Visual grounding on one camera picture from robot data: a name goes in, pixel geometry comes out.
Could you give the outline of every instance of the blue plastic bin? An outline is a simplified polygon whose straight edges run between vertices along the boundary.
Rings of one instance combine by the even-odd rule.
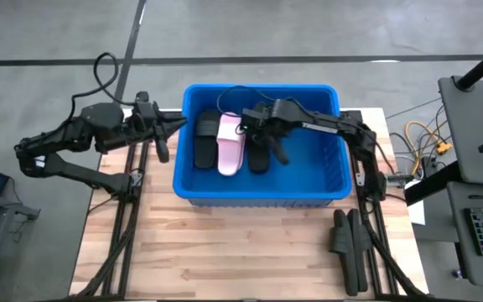
[[[304,128],[283,138],[290,163],[271,157],[269,170],[254,174],[247,166],[247,151],[241,169],[231,177],[217,169],[199,169],[193,164],[193,131],[197,117],[215,109],[216,99],[232,85],[197,84],[184,94],[182,113],[188,122],[179,134],[173,187],[176,195],[194,206],[319,207],[350,194],[351,177],[345,143],[341,137]],[[294,97],[307,109],[340,114],[336,92],[324,85],[247,85],[273,98]],[[234,88],[221,98],[221,110],[242,113],[266,101],[255,91]]]

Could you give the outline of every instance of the concrete floor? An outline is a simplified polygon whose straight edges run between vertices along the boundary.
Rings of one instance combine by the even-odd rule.
[[[0,60],[94,59],[103,51],[122,59],[137,7],[138,0],[0,0]],[[338,91],[342,107],[383,107],[391,115],[438,97],[438,78],[461,75],[477,63],[457,57],[435,62],[430,55],[483,54],[483,0],[149,0],[140,24],[132,54],[137,59],[427,55],[402,63],[132,66],[124,98],[146,90],[163,108],[180,107],[193,83],[322,83]],[[6,244],[0,301],[61,298],[70,286],[91,190],[69,180],[23,176],[12,147],[55,128],[70,108],[70,95],[95,86],[92,68],[6,64],[0,66],[0,171],[16,179],[25,204],[42,212],[19,243]],[[78,105],[108,101],[96,95]],[[429,122],[440,106],[393,117],[388,127],[403,133],[406,122]],[[448,128],[442,134],[448,136]],[[393,145],[405,150],[398,140]],[[91,168],[99,162],[94,152],[64,157]],[[405,170],[408,163],[399,166]],[[432,294],[483,300],[483,288],[452,279],[457,260],[448,244],[418,245]]]

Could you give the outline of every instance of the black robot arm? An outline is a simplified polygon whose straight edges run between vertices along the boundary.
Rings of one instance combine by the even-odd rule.
[[[272,106],[264,107],[261,111],[243,109],[241,128],[250,139],[267,144],[283,164],[288,163],[288,157],[280,138],[293,128],[308,128],[340,135],[347,142],[350,152],[362,162],[365,171],[365,197],[374,201],[385,200],[385,175],[377,168],[376,133],[355,118],[347,114],[335,117],[310,112],[296,100],[287,98],[277,99]]]
[[[108,151],[135,143],[153,140],[159,161],[169,161],[167,139],[186,123],[179,112],[161,112],[156,102],[148,101],[147,92],[139,92],[132,115],[124,118],[123,110],[115,103],[98,103],[85,107],[78,117],[64,122],[62,127],[23,138],[14,146],[20,169],[31,177],[58,175],[90,187],[104,188],[118,199],[132,198],[132,188],[142,177],[136,174],[103,174],[93,169],[66,163],[57,152],[83,152],[95,139],[97,152]]]

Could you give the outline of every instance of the black slipper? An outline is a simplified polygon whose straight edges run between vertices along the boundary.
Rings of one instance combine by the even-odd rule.
[[[214,168],[217,163],[217,131],[221,115],[217,110],[206,110],[199,115],[193,137],[195,167]]]
[[[258,103],[253,110],[262,111],[266,105]],[[249,169],[255,174],[262,174],[269,169],[269,150],[267,145],[255,142],[254,138],[246,138],[247,162]]]
[[[359,282],[350,223],[343,210],[335,210],[333,217],[335,226],[333,226],[330,232],[332,239],[329,251],[339,255],[346,293],[350,296],[357,296],[359,293]]]
[[[353,254],[356,259],[359,292],[364,293],[368,290],[368,282],[366,281],[363,253],[371,247],[371,241],[365,226],[361,223],[359,210],[351,209],[348,212],[348,222],[350,223],[351,237],[353,238]]]

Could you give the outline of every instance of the wooden tabletop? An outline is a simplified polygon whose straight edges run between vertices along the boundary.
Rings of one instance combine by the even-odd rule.
[[[383,110],[361,111],[396,169]],[[168,143],[171,160],[167,164],[159,163],[154,147],[149,149],[128,299],[349,297],[339,258],[327,252],[327,242],[334,225],[333,211],[357,208],[355,190],[344,200],[318,209],[193,207],[173,192],[177,143],[176,134]],[[103,156],[100,171],[122,172],[126,156],[126,148]],[[390,172],[379,153],[377,159],[380,170]],[[387,192],[402,195],[396,189]],[[91,206],[108,198],[105,191],[98,190]],[[117,202],[110,201],[89,215],[70,294],[82,290],[106,259],[116,209]],[[382,212],[392,256],[413,283],[428,292],[406,204],[387,198],[382,202]],[[383,262],[377,259],[384,292],[388,293]],[[113,282],[118,284],[117,270],[115,275]],[[370,282],[368,268],[366,276]],[[371,297],[371,285],[368,292],[357,296]]]

